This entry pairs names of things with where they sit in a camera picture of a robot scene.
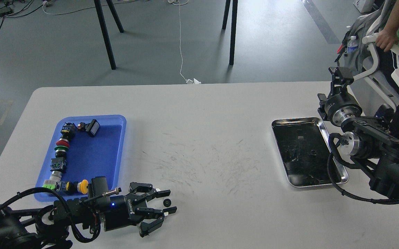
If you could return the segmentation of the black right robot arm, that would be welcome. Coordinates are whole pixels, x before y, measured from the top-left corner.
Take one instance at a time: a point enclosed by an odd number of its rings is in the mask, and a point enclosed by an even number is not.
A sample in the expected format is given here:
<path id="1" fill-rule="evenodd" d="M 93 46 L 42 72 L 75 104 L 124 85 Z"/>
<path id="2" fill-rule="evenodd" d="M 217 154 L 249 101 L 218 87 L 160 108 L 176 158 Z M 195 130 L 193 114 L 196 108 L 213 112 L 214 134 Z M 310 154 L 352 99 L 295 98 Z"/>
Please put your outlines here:
<path id="1" fill-rule="evenodd" d="M 330 92 L 319 93 L 318 113 L 324 121 L 341 128 L 343 134 L 331 133 L 329 159 L 349 169 L 360 169 L 369 178 L 369 186 L 386 198 L 366 199 L 354 195 L 335 183 L 330 165 L 326 166 L 332 185 L 343 195 L 373 204 L 399 204 L 399 140 L 387 133 L 386 118 L 367 117 L 347 87 L 353 83 L 348 68 L 329 67 Z"/>

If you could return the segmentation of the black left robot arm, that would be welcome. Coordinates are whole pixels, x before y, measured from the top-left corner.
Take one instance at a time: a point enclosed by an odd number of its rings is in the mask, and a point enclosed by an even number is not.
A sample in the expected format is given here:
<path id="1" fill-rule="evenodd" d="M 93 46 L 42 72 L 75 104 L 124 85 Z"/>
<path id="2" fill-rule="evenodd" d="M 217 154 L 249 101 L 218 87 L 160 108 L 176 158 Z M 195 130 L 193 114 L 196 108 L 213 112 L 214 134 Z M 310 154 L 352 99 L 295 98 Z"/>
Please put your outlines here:
<path id="1" fill-rule="evenodd" d="M 64 200 L 57 192 L 35 187 L 18 192 L 0 205 L 0 249 L 69 249 L 70 233 L 81 243 L 98 238 L 101 230 L 111 231 L 136 226 L 141 237 L 160 228 L 176 206 L 171 206 L 170 190 L 160 190 L 150 183 L 130 183 L 129 193 L 121 188 L 108 189 L 105 177 L 92 178 L 88 196 Z M 50 193 L 57 200 L 39 209 L 13 210 L 10 205 L 35 193 Z"/>

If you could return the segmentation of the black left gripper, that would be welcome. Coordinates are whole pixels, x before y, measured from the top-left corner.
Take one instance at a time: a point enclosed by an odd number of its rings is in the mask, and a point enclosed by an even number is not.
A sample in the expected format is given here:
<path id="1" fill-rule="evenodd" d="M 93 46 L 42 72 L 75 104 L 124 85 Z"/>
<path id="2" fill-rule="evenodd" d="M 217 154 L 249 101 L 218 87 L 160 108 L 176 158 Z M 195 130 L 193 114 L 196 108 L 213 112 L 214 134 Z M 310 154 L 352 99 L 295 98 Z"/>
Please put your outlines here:
<path id="1" fill-rule="evenodd" d="M 177 206 L 163 210 L 149 207 L 135 208 L 135 204 L 144 200 L 151 201 L 154 198 L 168 197 L 171 190 L 159 190 L 153 188 L 151 183 L 137 182 L 131 182 L 129 188 L 129 194 L 112 197 L 107 209 L 101 213 L 104 231 L 139 224 L 139 234 L 145 237 L 162 226 L 165 216 L 177 211 Z"/>

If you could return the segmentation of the person's hand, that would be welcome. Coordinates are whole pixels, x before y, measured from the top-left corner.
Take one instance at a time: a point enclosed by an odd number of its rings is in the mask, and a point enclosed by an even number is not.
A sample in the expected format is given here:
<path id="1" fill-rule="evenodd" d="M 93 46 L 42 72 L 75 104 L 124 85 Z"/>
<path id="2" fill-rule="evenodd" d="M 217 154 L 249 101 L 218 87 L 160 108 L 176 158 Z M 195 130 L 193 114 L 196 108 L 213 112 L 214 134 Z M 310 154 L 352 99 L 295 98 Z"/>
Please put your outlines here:
<path id="1" fill-rule="evenodd" d="M 399 40 L 397 38 L 396 30 L 383 29 L 378 33 L 375 45 L 384 52 L 389 52 L 394 45 L 398 44 L 398 42 Z"/>

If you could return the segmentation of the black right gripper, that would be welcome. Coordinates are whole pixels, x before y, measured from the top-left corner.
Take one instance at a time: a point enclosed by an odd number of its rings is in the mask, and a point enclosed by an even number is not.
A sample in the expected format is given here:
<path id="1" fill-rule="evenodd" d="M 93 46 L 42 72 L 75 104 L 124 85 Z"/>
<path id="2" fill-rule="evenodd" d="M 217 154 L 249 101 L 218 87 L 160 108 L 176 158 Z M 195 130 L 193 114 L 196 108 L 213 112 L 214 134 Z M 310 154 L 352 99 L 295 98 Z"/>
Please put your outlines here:
<path id="1" fill-rule="evenodd" d="M 353 95 L 337 95 L 354 82 L 351 70 L 347 67 L 329 67 L 328 70 L 331 73 L 330 92 L 328 98 L 324 93 L 317 94 L 317 112 L 322 120 L 340 127 L 348 118 L 360 117 L 363 111 Z"/>

